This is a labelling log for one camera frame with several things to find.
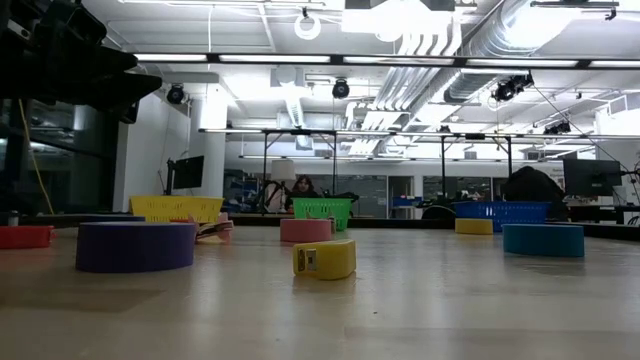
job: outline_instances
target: blue plastic basket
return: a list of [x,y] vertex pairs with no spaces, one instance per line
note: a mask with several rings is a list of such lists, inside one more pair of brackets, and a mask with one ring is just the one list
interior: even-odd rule
[[550,203],[545,202],[460,202],[456,217],[492,219],[493,231],[501,232],[503,224],[544,224]]

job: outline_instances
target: red foam cylinder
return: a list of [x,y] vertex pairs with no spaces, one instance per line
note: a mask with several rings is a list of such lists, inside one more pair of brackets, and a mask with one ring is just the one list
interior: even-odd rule
[[46,248],[53,226],[0,226],[0,249]]

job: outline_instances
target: spotlight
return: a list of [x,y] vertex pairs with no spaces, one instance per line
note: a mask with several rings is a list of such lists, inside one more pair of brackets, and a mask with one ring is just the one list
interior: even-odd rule
[[181,105],[189,100],[189,96],[184,92],[183,84],[172,84],[171,89],[167,91],[167,101],[170,104]]
[[333,91],[331,92],[336,99],[344,99],[349,96],[349,85],[346,79],[337,79],[336,84],[333,85]]
[[497,102],[509,101],[533,84],[531,74],[512,76],[509,80],[498,83],[498,88],[491,94],[491,97]]

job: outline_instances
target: black object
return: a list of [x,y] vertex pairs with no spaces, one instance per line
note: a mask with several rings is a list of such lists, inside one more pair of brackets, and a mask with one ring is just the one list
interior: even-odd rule
[[571,124],[564,120],[557,125],[545,127],[544,135],[567,134],[571,132]]
[[615,221],[618,225],[624,225],[625,213],[640,212],[640,206],[570,206],[569,218],[573,222],[593,221],[599,223],[601,221]]
[[564,204],[564,192],[547,174],[525,166],[509,176],[504,185],[506,201],[551,203],[547,219],[565,221],[569,210]]
[[[9,30],[8,21],[23,29]],[[102,46],[105,26],[79,1],[4,0],[0,30],[0,98],[90,105],[129,122],[131,104],[162,86],[159,77],[125,72],[137,58]]]
[[184,85],[171,85],[171,89],[167,91],[167,101],[174,105],[184,104],[187,101],[187,95],[184,93]]
[[169,173],[167,174],[166,195],[171,195],[171,189],[189,189],[202,186],[202,171],[204,169],[204,156],[196,156],[176,162],[167,161]]
[[336,99],[344,99],[349,96],[349,85],[346,79],[337,79],[336,84],[333,85],[333,91],[331,92]]
[[498,83],[498,88],[491,94],[497,102],[509,101],[534,84],[531,74],[515,75],[506,81]]
[[613,187],[622,185],[617,161],[564,159],[563,167],[567,195],[613,196]]

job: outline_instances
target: security camera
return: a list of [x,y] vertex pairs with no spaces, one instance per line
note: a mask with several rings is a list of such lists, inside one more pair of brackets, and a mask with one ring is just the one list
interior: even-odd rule
[[172,84],[167,91],[167,101],[173,105],[181,105],[189,100],[189,95],[184,92],[184,84]]
[[336,99],[344,99],[349,96],[349,85],[346,79],[337,79],[336,84],[333,85],[333,91],[331,92]]

